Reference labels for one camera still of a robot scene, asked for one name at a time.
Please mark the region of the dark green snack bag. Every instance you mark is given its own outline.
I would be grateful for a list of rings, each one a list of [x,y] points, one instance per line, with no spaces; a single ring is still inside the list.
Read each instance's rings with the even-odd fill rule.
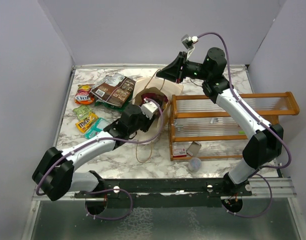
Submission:
[[[95,96],[95,106],[104,106],[106,108],[116,109],[118,111],[122,111],[129,104],[132,99],[133,91],[127,90],[116,90],[113,94],[111,94],[107,100],[103,100],[97,96]]]

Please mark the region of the yellow orange snack packet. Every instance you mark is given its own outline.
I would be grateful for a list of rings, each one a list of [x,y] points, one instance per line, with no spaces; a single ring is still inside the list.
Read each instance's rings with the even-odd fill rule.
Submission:
[[[75,124],[81,133],[86,133],[89,128],[99,119],[95,113],[89,113],[88,116]]]

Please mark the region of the purple snack packet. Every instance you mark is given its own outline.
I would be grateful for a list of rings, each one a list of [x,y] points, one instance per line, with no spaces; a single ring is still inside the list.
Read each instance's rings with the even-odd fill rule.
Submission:
[[[157,93],[144,93],[141,95],[142,103],[144,103],[144,99],[149,98],[157,102],[162,111],[164,111],[169,103],[169,99],[165,95],[157,94]]]

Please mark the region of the teal foil snack packet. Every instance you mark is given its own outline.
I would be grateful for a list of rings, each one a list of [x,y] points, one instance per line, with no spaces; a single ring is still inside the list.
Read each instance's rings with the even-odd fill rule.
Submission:
[[[108,126],[110,123],[105,120],[104,118],[99,118],[95,121],[95,123],[86,131],[84,134],[84,137],[89,140],[96,135],[98,135],[100,132],[103,131],[103,129]]]

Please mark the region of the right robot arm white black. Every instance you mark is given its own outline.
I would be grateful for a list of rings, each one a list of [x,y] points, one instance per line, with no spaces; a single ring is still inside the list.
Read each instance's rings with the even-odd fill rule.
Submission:
[[[188,54],[181,51],[156,76],[177,84],[184,78],[202,80],[204,94],[224,109],[246,134],[248,143],[242,151],[242,159],[223,177],[223,191],[233,196],[240,191],[242,183],[281,154],[284,129],[281,125],[273,125],[262,118],[224,77],[227,60],[222,49],[210,48],[203,63],[189,61],[187,58]]]

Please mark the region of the light green snack packet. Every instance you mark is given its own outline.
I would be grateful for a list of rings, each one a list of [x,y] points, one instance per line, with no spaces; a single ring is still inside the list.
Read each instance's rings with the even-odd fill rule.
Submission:
[[[93,113],[93,110],[88,105],[80,105],[72,111],[76,114],[79,121],[88,118],[89,115]]]

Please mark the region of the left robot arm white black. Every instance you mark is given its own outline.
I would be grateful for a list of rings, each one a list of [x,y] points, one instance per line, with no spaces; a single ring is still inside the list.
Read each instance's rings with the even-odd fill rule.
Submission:
[[[36,194],[46,195],[51,201],[69,192],[87,192],[94,198],[99,197],[104,190],[102,178],[95,171],[81,173],[77,169],[125,143],[136,143],[137,131],[147,132],[161,114],[160,106],[153,100],[141,106],[129,104],[120,118],[96,136],[63,150],[49,148],[32,174]]]

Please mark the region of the dark brown snack bag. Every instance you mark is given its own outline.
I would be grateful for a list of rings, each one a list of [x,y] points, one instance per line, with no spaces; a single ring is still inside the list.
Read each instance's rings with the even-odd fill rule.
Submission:
[[[135,80],[119,73],[106,75],[94,84],[91,93],[100,101],[120,108],[129,99],[135,84]]]

